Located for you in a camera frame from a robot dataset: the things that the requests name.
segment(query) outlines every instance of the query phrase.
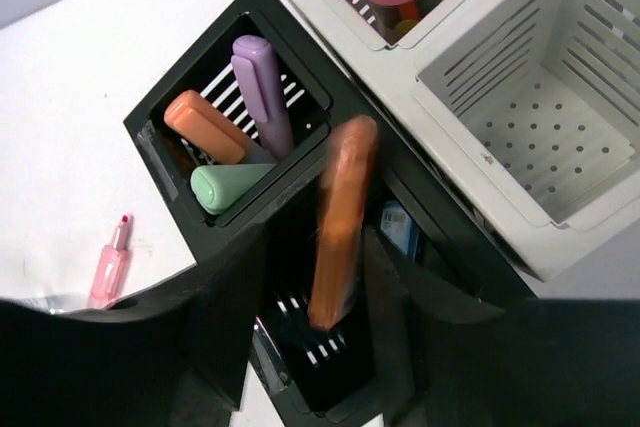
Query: perforated basket bottom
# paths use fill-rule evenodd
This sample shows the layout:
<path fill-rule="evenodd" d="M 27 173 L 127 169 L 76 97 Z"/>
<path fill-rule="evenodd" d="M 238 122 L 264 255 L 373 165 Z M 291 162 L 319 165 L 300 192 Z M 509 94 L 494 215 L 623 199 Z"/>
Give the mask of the perforated basket bottom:
<path fill-rule="evenodd" d="M 587 103 L 538 67 L 512 98 L 474 107 L 460 120 L 556 221 L 592 200 L 593 189 L 634 149 Z"/>

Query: purple highlighter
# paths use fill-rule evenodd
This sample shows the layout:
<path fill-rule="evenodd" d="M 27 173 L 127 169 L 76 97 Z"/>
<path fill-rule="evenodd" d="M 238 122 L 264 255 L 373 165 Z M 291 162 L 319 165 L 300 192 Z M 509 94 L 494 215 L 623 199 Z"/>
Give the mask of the purple highlighter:
<path fill-rule="evenodd" d="M 294 145 L 276 53 L 262 37 L 243 35 L 233 43 L 233 54 L 233 72 L 260 143 L 282 160 Z"/>

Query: orange blurred object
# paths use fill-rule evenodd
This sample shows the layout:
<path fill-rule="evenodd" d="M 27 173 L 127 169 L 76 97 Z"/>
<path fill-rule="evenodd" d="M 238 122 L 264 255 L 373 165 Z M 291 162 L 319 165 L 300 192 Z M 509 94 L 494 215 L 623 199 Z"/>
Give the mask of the orange blurred object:
<path fill-rule="evenodd" d="M 378 127 L 370 117 L 355 117 L 338 127 L 328 144 L 327 168 L 320 179 L 316 270 L 309 304 L 311 326 L 324 331 L 351 308 Z"/>

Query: white table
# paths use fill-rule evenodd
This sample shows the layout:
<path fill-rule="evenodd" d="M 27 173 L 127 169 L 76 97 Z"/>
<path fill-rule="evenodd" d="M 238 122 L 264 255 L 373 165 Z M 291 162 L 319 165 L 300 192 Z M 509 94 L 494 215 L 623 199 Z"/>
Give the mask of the white table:
<path fill-rule="evenodd" d="M 1 296 L 88 292 L 123 213 L 126 293 L 193 262 L 122 121 L 231 1 L 64 0 L 0 31 Z M 282 425 L 251 369 L 233 425 Z"/>

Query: white storage basket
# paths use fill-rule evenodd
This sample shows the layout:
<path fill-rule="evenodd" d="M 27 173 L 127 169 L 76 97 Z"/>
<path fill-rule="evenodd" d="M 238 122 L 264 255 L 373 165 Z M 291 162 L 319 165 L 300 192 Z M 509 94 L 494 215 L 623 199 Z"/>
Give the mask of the white storage basket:
<path fill-rule="evenodd" d="M 445 0 L 395 47 L 347 1 L 292 0 L 538 278 L 640 219 L 640 0 Z"/>

